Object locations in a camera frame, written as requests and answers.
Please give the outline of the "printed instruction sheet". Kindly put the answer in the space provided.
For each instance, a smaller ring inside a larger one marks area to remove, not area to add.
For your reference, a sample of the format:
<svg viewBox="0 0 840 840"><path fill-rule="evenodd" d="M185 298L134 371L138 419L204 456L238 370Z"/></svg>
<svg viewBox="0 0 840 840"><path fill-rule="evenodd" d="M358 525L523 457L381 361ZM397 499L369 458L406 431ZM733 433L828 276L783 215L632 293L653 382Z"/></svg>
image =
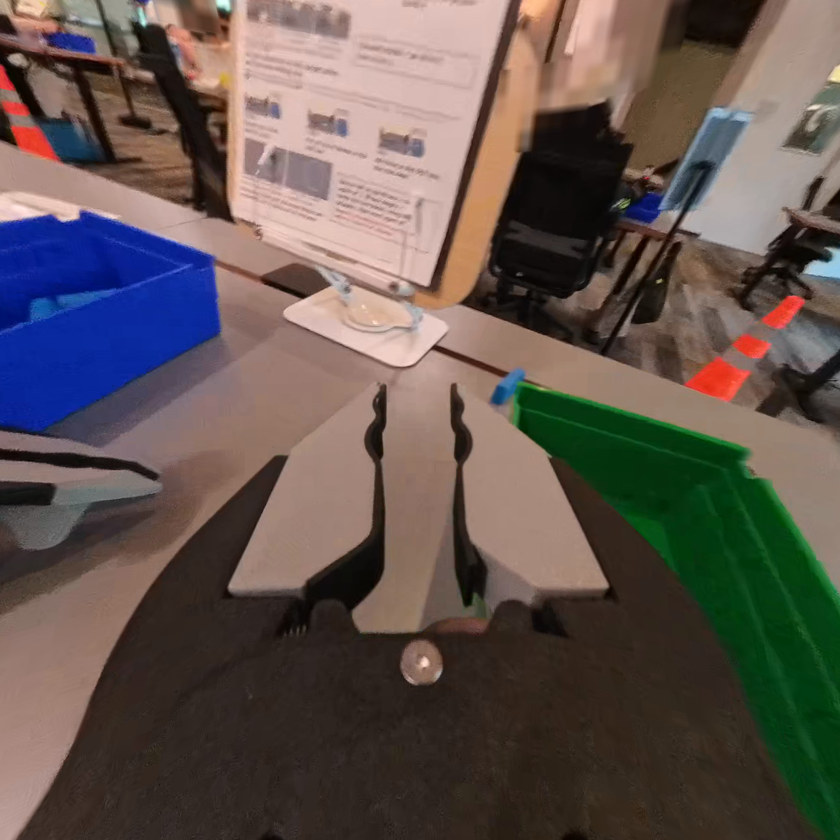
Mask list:
<svg viewBox="0 0 840 840"><path fill-rule="evenodd" d="M228 201L265 241L435 288L518 2L238 2Z"/></svg>

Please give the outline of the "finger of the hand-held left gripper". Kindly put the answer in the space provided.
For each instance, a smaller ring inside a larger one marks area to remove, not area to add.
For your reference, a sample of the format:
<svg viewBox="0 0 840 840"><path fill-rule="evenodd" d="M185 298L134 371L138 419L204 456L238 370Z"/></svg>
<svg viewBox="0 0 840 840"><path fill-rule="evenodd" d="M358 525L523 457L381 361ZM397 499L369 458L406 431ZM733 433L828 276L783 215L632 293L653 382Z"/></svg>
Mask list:
<svg viewBox="0 0 840 840"><path fill-rule="evenodd" d="M1 485L2 530L22 550L57 546L99 503L132 501L161 490L159 480L127 469L9 460L1 464Z"/></svg>
<svg viewBox="0 0 840 840"><path fill-rule="evenodd" d="M68 438L19 429L1 431L1 459L71 469L123 470L142 477L160 476L159 471L138 460L112 455Z"/></svg>

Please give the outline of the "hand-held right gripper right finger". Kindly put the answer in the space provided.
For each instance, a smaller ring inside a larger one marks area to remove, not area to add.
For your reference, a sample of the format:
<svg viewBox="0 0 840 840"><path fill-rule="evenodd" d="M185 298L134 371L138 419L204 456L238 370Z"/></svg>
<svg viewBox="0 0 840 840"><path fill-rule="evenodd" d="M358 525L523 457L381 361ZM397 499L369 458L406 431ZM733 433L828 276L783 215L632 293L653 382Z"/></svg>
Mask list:
<svg viewBox="0 0 840 840"><path fill-rule="evenodd" d="M609 588L548 453L459 384L455 436L455 577L465 606L531 609L600 599Z"/></svg>

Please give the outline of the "blue plastic bin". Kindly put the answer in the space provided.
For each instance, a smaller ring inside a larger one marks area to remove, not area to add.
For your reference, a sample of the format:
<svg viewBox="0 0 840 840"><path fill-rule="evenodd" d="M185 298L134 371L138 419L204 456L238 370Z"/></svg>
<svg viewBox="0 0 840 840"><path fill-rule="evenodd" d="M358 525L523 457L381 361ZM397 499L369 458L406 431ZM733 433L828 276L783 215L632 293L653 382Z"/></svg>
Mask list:
<svg viewBox="0 0 840 840"><path fill-rule="evenodd" d="M29 322L34 298L119 288ZM2 223L1 422L42 432L221 331L214 258L81 213Z"/></svg>

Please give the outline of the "framed wall picture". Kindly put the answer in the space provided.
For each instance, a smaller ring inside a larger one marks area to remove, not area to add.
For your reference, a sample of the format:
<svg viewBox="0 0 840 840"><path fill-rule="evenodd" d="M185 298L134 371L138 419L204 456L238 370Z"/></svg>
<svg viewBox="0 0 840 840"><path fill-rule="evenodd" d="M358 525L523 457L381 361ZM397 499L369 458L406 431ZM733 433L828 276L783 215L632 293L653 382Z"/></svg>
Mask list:
<svg viewBox="0 0 840 840"><path fill-rule="evenodd" d="M827 81L808 105L783 143L789 151L822 154L839 130L839 83Z"/></svg>

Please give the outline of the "white document stand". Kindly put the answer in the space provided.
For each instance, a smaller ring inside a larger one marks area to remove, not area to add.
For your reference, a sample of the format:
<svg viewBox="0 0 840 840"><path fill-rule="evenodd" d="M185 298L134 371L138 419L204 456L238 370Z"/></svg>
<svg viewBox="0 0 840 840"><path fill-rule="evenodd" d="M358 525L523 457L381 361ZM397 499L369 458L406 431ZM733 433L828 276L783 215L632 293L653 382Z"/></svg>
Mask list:
<svg viewBox="0 0 840 840"><path fill-rule="evenodd" d="M414 282L414 239L410 222L397 235L396 270L373 267L367 258L344 255L337 246L281 236L266 223L252 223L266 243L305 260L326 283L290 305L291 324L395 369L418 363L446 335L445 322L420 306Z"/></svg>

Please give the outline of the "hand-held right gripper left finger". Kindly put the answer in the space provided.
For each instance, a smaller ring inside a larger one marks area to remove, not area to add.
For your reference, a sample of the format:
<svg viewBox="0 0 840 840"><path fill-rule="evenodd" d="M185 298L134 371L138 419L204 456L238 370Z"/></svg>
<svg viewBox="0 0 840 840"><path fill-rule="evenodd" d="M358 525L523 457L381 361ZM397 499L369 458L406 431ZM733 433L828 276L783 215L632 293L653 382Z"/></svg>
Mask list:
<svg viewBox="0 0 840 840"><path fill-rule="evenodd" d="M229 595L352 611L373 592L385 566L386 400L385 384L370 385L291 450Z"/></svg>

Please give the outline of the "green plastic bin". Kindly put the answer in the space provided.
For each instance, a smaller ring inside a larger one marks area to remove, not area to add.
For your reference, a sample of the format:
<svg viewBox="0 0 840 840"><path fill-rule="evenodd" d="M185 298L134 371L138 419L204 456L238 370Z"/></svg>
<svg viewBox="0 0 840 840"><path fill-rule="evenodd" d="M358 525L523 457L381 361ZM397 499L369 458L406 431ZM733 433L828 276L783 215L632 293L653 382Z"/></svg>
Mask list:
<svg viewBox="0 0 840 840"><path fill-rule="evenodd" d="M663 557L733 655L804 815L839 836L838 593L749 451L521 383L511 420Z"/></svg>

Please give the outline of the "orange traffic cone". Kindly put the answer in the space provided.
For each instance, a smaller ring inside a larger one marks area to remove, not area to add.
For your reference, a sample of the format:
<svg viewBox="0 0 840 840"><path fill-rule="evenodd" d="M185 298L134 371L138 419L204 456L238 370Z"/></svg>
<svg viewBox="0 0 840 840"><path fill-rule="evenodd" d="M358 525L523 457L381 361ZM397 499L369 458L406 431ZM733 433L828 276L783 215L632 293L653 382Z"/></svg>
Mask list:
<svg viewBox="0 0 840 840"><path fill-rule="evenodd" d="M756 371L773 347L773 341L803 309L805 299L785 297L769 313L749 326L726 351L688 379L692 391L729 403Z"/></svg>
<svg viewBox="0 0 840 840"><path fill-rule="evenodd" d="M60 162L59 156L48 142L3 67L1 67L1 105L3 115L19 149L44 160Z"/></svg>

